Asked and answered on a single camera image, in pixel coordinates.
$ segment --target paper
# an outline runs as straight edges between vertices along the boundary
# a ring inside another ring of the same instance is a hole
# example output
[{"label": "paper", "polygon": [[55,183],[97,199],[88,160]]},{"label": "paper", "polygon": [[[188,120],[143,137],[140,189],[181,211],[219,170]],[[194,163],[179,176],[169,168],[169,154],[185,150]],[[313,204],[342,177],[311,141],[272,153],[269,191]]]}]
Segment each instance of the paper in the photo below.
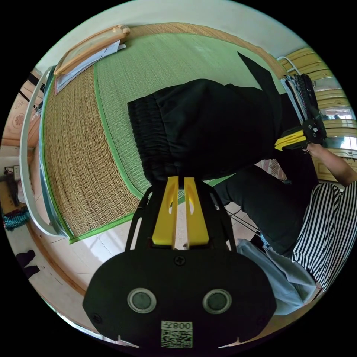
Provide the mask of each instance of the paper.
[{"label": "paper", "polygon": [[70,81],[75,79],[79,74],[81,74],[87,68],[93,66],[94,63],[98,62],[99,60],[109,55],[112,55],[113,53],[118,52],[123,48],[126,48],[126,46],[124,44],[121,45],[120,40],[114,42],[109,47],[95,53],[91,57],[84,60],[81,64],[79,64],[69,73],[57,77],[55,80],[55,93],[57,94],[58,92],[60,92]]}]

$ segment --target white bed frame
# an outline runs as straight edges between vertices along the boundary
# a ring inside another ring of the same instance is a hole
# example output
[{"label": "white bed frame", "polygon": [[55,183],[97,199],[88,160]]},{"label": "white bed frame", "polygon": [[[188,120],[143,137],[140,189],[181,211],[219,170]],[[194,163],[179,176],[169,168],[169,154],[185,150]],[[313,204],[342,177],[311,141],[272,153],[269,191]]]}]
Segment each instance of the white bed frame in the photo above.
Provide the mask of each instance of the white bed frame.
[{"label": "white bed frame", "polygon": [[43,84],[46,84],[47,75],[50,72],[51,68],[52,67],[49,67],[38,81],[26,110],[20,139],[20,176],[27,209],[29,210],[32,220],[43,233],[55,237],[60,237],[61,235],[54,230],[53,226],[47,224],[38,212],[35,197],[33,196],[32,184],[30,181],[29,163],[27,158],[27,142],[29,136],[29,126],[32,117],[32,108],[35,104],[35,100],[37,98],[41,86]]}]

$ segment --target wall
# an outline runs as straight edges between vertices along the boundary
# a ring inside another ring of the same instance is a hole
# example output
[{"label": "wall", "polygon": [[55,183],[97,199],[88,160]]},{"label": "wall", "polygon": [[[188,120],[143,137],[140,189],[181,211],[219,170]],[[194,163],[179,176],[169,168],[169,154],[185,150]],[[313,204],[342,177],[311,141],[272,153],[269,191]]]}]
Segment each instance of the wall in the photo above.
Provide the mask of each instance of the wall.
[{"label": "wall", "polygon": [[44,72],[56,65],[72,46],[112,25],[145,25],[186,22],[212,27],[260,46],[274,57],[305,47],[306,43],[274,19],[245,5],[228,0],[135,0],[115,6],[77,26],[39,61]]}]

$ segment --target hand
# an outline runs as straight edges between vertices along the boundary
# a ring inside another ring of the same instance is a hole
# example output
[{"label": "hand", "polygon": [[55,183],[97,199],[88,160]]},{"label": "hand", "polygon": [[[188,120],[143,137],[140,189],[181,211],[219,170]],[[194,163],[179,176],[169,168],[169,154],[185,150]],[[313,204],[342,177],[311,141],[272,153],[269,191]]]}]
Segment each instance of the hand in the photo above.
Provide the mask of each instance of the hand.
[{"label": "hand", "polygon": [[320,157],[321,153],[324,151],[324,148],[320,144],[313,144],[313,143],[308,144],[306,149],[311,156],[317,158]]}]

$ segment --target screw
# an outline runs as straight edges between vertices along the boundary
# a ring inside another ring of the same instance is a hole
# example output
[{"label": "screw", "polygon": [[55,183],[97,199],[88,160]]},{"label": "screw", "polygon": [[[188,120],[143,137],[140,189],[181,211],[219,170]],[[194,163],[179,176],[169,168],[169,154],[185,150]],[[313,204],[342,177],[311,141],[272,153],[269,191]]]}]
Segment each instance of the screw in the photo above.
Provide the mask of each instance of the screw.
[{"label": "screw", "polygon": [[97,324],[101,324],[102,323],[102,318],[97,313],[93,314],[92,319]]},{"label": "screw", "polygon": [[174,263],[178,266],[182,266],[186,263],[186,258],[181,255],[178,255],[177,257],[175,257]]}]

